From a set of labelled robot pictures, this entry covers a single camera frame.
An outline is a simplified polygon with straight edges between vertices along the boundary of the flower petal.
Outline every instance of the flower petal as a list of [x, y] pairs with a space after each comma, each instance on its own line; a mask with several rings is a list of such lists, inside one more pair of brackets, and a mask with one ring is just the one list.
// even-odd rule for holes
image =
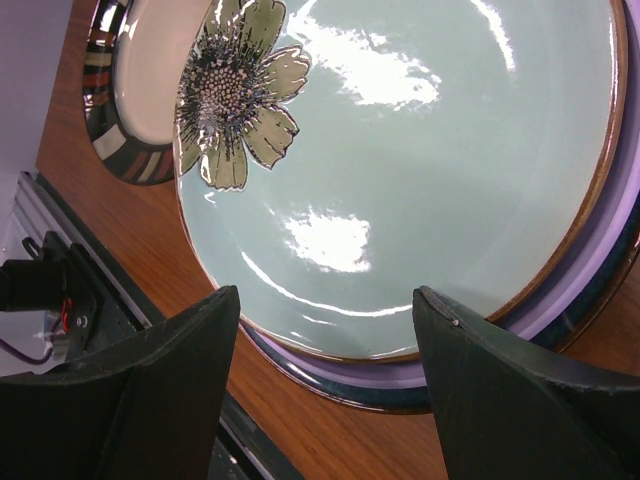
[[284, 23], [286, 7], [280, 0], [249, 0], [242, 7], [244, 25], [240, 44], [261, 60], [276, 43]]
[[306, 75], [311, 59], [302, 53], [302, 47], [280, 48], [264, 59], [259, 75], [274, 102], [281, 102], [296, 96], [307, 83]]
[[216, 0], [211, 3], [205, 16], [204, 25], [209, 35], [221, 34], [230, 38], [230, 33], [240, 24], [242, 0]]
[[179, 122], [174, 127], [173, 158], [178, 176], [187, 173], [202, 156], [202, 150], [192, 139], [185, 135], [185, 129]]
[[282, 108], [273, 105], [258, 110], [256, 118], [244, 127], [242, 137], [256, 162], [272, 169], [286, 155], [287, 148], [299, 131], [293, 118]]
[[240, 137], [216, 132], [213, 144], [202, 157], [200, 175], [211, 187], [240, 190], [247, 183], [247, 157]]

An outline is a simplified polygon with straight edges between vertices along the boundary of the red wire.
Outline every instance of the red wire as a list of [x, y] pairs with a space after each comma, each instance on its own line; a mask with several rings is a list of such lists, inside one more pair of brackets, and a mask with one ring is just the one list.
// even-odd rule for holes
[[62, 302], [62, 308], [60, 309], [60, 318], [62, 319], [62, 326], [64, 331], [69, 333], [69, 310], [73, 308], [73, 301], [70, 298], [65, 299]]

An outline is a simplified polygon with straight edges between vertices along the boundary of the white wall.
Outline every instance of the white wall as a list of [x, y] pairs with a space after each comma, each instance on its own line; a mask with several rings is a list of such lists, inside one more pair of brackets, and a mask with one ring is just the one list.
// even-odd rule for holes
[[[19, 172], [35, 170], [72, 3], [0, 0], [0, 264], [24, 256], [25, 234], [11, 213], [13, 198]], [[34, 357], [44, 353], [43, 326], [44, 312], [0, 312], [0, 336]], [[29, 370], [0, 350], [0, 376]]]
[[0, 172], [34, 169], [72, 3], [0, 0]]

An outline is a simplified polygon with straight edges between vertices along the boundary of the flower center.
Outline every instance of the flower center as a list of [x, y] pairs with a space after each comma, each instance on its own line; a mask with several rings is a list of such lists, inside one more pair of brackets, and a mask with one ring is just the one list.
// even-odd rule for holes
[[247, 72], [218, 60], [202, 73], [201, 102], [206, 113], [229, 122], [244, 116], [254, 101], [254, 89]]

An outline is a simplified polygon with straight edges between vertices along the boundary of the plate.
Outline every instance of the plate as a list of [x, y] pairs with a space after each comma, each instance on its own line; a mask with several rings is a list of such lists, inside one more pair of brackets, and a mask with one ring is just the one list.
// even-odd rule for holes
[[[638, 20], [640, 2], [629, 1], [628, 25], [631, 27]], [[629, 28], [625, 116], [616, 158], [602, 195], [580, 237], [559, 264], [559, 272], [554, 271], [527, 300], [530, 303], [538, 297], [530, 310], [524, 312], [523, 308], [523, 315], [517, 317], [522, 323], [503, 324], [546, 348], [562, 350], [585, 330], [622, 284], [640, 250], [639, 65], [636, 29]], [[594, 264], [597, 267], [592, 273]], [[567, 278], [574, 281], [567, 285]], [[582, 285], [577, 292], [576, 285]], [[545, 315], [532, 314], [540, 312], [539, 305], [562, 305], [562, 310], [548, 321]], [[338, 364], [294, 354], [247, 325], [243, 326], [243, 332], [285, 375], [333, 401], [387, 413], [428, 411], [428, 391], [419, 361], [388, 365]]]
[[210, 0], [101, 0], [87, 38], [82, 98], [105, 167], [135, 185], [173, 178], [178, 80]]
[[[213, 11], [242, 33], [214, 18], [209, 62], [192, 50], [174, 148], [192, 247], [214, 285], [250, 292], [254, 328], [324, 358], [405, 360], [416, 285], [492, 320], [540, 285], [613, 158], [619, 1], [231, 5]], [[216, 103], [214, 84], [238, 96]]]

